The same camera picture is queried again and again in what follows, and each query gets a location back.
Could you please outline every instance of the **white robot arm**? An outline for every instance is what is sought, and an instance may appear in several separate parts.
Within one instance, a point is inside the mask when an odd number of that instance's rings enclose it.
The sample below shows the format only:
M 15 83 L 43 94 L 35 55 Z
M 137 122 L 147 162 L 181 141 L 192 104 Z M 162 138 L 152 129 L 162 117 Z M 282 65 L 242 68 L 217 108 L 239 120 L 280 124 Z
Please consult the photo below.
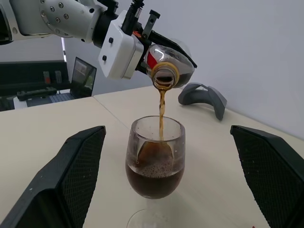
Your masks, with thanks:
M 0 0 L 0 45 L 51 34 L 93 42 L 101 48 L 99 63 L 106 77 L 131 78 L 146 74 L 144 56 L 152 43 L 190 56 L 176 43 L 152 30 L 160 14 L 151 10 L 145 26 L 138 22 L 143 0 L 133 0 L 128 11 L 116 15 L 115 0 Z

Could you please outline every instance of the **wine glass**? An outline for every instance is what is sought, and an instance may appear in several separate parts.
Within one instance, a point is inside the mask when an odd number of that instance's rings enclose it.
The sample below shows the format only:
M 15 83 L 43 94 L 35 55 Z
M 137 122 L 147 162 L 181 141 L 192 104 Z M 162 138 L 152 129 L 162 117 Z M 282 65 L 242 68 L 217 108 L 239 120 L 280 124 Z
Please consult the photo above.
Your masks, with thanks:
M 125 168 L 132 188 L 149 199 L 148 208 L 135 213 L 128 228 L 166 228 L 165 216 L 153 211 L 155 199 L 170 195 L 181 181 L 185 168 L 185 128 L 174 119 L 159 116 L 136 120 L 131 127 Z

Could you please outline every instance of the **metal bracket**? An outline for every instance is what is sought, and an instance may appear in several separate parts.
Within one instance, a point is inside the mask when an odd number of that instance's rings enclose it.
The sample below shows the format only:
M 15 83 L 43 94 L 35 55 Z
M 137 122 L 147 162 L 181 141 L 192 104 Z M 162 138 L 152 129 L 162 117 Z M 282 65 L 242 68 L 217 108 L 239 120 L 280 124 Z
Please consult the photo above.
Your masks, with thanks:
M 154 10 L 151 10 L 150 11 L 150 17 L 149 17 L 149 20 L 146 24 L 146 26 L 144 27 L 144 30 L 142 32 L 142 38 L 144 39 L 148 39 L 151 32 L 152 32 L 152 28 L 156 22 L 157 19 L 160 18 L 160 14 Z

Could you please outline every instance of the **cola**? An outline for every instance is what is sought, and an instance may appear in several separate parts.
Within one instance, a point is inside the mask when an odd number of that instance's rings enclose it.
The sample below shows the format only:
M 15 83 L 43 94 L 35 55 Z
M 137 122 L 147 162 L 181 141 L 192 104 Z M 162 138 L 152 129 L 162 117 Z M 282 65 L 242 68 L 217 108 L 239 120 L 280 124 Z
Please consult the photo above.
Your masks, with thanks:
M 165 114 L 165 93 L 166 90 L 160 91 L 160 140 L 163 141 L 163 115 Z
M 125 168 L 129 183 L 138 194 L 160 199 L 170 195 L 180 183 L 184 161 L 175 162 L 165 142 L 145 142 L 137 160 L 127 159 Z

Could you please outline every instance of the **brown liquid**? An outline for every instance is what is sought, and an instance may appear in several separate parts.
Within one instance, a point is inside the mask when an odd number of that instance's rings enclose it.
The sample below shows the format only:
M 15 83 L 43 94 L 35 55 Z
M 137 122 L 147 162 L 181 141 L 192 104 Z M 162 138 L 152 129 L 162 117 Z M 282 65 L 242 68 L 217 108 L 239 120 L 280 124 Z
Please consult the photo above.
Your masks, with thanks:
M 166 90 L 160 91 L 160 140 L 163 141 L 163 115 L 165 114 L 165 94 Z
M 161 142 L 145 142 L 134 164 L 126 161 L 125 169 L 129 183 L 141 196 L 160 199 L 170 195 L 180 183 L 184 173 L 181 166 L 173 171 L 170 146 Z
M 129 183 L 141 196 L 149 199 L 160 199 L 170 195 L 178 186 L 184 173 L 184 168 L 171 176 L 147 177 L 134 172 L 128 164 L 125 165 Z
M 157 81 L 154 82 L 154 87 L 158 89 L 160 92 L 160 141 L 163 141 L 163 115 L 165 114 L 165 94 L 168 90 L 173 87 L 173 79 L 172 76 L 159 76 Z

